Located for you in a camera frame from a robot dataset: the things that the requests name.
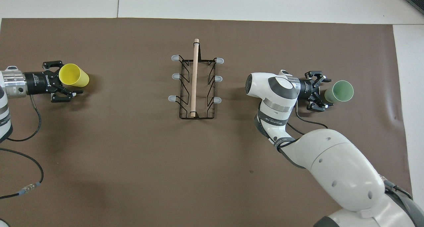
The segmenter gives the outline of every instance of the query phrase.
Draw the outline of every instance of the wooden rod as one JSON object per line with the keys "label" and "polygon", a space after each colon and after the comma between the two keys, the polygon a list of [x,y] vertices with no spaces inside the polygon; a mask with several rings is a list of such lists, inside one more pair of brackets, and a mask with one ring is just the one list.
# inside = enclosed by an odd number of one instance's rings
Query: wooden rod
{"label": "wooden rod", "polygon": [[194,39],[194,53],[193,53],[193,77],[191,85],[191,111],[190,116],[196,116],[196,87],[197,87],[197,64],[199,62],[199,39]]}

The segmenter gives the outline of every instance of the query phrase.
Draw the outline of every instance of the rubber tip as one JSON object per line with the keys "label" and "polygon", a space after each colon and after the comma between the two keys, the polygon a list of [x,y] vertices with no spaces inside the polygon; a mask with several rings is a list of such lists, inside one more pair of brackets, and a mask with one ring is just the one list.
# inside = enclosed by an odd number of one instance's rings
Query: rubber tip
{"label": "rubber tip", "polygon": [[223,64],[224,63],[224,59],[217,57],[216,58],[216,63],[217,64]]}
{"label": "rubber tip", "polygon": [[170,96],[168,96],[168,101],[170,101],[170,102],[176,102],[176,100],[177,100],[177,96],[176,95],[170,95]]}
{"label": "rubber tip", "polygon": [[172,74],[172,79],[175,79],[175,80],[180,79],[180,73]]}
{"label": "rubber tip", "polygon": [[213,102],[214,103],[221,103],[222,99],[220,97],[213,97]]}
{"label": "rubber tip", "polygon": [[222,76],[215,76],[215,82],[221,82]]}
{"label": "rubber tip", "polygon": [[171,60],[172,61],[179,61],[180,60],[180,55],[173,55],[173,56],[171,56]]}

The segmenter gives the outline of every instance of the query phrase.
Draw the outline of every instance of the green cup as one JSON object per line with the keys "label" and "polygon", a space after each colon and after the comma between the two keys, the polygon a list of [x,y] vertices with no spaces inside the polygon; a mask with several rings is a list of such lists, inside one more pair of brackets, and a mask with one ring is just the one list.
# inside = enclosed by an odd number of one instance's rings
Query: green cup
{"label": "green cup", "polygon": [[331,103],[346,102],[353,97],[353,86],[347,81],[338,81],[324,93],[324,98]]}

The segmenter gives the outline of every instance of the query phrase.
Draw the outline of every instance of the white floor tile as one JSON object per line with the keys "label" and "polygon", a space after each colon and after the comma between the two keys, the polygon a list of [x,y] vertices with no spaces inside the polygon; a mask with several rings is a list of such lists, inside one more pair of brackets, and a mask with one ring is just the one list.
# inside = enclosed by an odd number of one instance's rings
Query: white floor tile
{"label": "white floor tile", "polygon": [[0,0],[0,18],[116,17],[118,0]]}
{"label": "white floor tile", "polygon": [[403,121],[414,201],[424,208],[424,25],[394,25]]}
{"label": "white floor tile", "polygon": [[120,0],[118,17],[424,24],[405,0]]}

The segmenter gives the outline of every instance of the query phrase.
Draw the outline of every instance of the brown paper sheet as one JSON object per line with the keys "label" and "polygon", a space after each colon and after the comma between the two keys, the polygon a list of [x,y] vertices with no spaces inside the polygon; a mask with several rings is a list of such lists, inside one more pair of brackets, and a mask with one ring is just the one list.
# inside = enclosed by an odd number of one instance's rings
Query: brown paper sheet
{"label": "brown paper sheet", "polygon": [[[194,38],[202,58],[225,59],[213,120],[181,120],[167,100],[180,88],[171,79],[180,66],[170,57],[192,59]],[[41,71],[54,60],[79,65],[90,83],[70,103],[36,95],[40,132],[1,144],[45,171],[36,190],[0,201],[0,217],[12,226],[312,226],[340,207],[256,130],[260,100],[244,93],[248,74],[280,69],[348,80],[353,99],[310,119],[344,134],[380,174],[410,191],[391,25],[2,20],[2,69]],[[38,122],[29,98],[9,100],[9,108],[11,137],[31,134]],[[319,128],[294,115],[290,123]],[[2,195],[39,178],[31,161],[12,153],[0,153],[0,168]]]}

